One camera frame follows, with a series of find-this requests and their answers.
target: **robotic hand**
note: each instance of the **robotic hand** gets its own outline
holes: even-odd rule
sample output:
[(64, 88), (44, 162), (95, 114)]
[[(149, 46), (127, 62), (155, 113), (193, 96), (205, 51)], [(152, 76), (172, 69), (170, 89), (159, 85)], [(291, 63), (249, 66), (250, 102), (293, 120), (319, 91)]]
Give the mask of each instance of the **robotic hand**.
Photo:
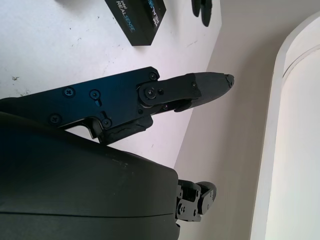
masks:
[[(177, 220), (201, 220), (212, 183), (106, 145), (221, 97), (234, 78), (159, 77), (147, 67), (0, 100), (1, 240), (177, 240)], [(64, 131), (74, 126), (100, 143)]]

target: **curved black housing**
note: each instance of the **curved black housing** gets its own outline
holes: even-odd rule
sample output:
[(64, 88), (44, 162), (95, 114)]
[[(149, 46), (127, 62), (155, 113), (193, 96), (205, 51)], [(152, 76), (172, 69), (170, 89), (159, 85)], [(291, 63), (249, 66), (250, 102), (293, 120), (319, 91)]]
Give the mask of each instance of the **curved black housing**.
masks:
[(0, 112), (1, 240), (176, 240), (177, 173)]

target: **bolt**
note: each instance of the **bolt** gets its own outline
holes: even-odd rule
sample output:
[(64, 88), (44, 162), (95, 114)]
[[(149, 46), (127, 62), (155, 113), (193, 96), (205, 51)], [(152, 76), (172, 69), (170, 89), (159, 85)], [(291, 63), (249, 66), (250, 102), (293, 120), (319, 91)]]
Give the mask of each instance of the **bolt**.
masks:
[(67, 86), (63, 89), (62, 93), (65, 97), (72, 98), (75, 95), (76, 91), (72, 87)]
[(94, 100), (100, 98), (100, 92), (98, 90), (90, 91), (90, 98), (92, 98)]
[(149, 78), (152, 80), (152, 81), (155, 81), (158, 79), (158, 76), (155, 72), (150, 72), (149, 74)]
[(145, 89), (144, 93), (148, 99), (154, 99), (156, 97), (156, 91), (153, 87)]
[(180, 203), (178, 206), (178, 214), (181, 215), (183, 213), (183, 211), (184, 211), (184, 206), (182, 203)]
[(101, 121), (103, 128), (108, 129), (111, 127), (112, 122), (110, 119), (106, 118)]
[(49, 116), (49, 123), (51, 125), (54, 125), (54, 126), (59, 125), (61, 123), (61, 120), (62, 120), (61, 116), (57, 113), (51, 114)]
[(195, 82), (192, 82), (191, 85), (192, 85), (192, 88), (193, 88), (193, 89), (197, 89), (197, 84), (196, 84)]
[(158, 89), (158, 94), (163, 95), (165, 92), (162, 88)]

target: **small black object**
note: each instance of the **small black object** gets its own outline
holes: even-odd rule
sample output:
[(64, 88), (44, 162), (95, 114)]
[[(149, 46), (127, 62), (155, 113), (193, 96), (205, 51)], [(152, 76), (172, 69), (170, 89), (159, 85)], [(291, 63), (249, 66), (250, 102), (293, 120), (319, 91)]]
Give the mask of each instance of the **small black object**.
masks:
[(101, 123), (102, 123), (103, 128), (105, 128), (105, 129), (108, 129), (112, 126), (112, 122), (108, 118), (103, 119)]
[(155, 72), (150, 72), (149, 77), (152, 81), (155, 81), (158, 79), (158, 76)]
[(191, 0), (192, 11), (196, 17), (199, 17), (201, 10), (202, 23), (206, 27), (209, 26), (211, 14), (212, 14), (212, 0)]

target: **dark mark on table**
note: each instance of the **dark mark on table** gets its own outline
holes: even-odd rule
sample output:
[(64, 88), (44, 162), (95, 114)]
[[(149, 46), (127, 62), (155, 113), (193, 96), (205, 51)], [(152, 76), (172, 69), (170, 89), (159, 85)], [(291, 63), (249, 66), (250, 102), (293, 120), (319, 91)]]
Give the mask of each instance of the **dark mark on table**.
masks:
[(196, 42), (198, 42), (198, 40), (197, 41), (194, 41), (193, 43), (190, 43), (188, 46), (186, 46), (187, 48), (188, 47), (190, 47), (192, 44), (195, 44)]

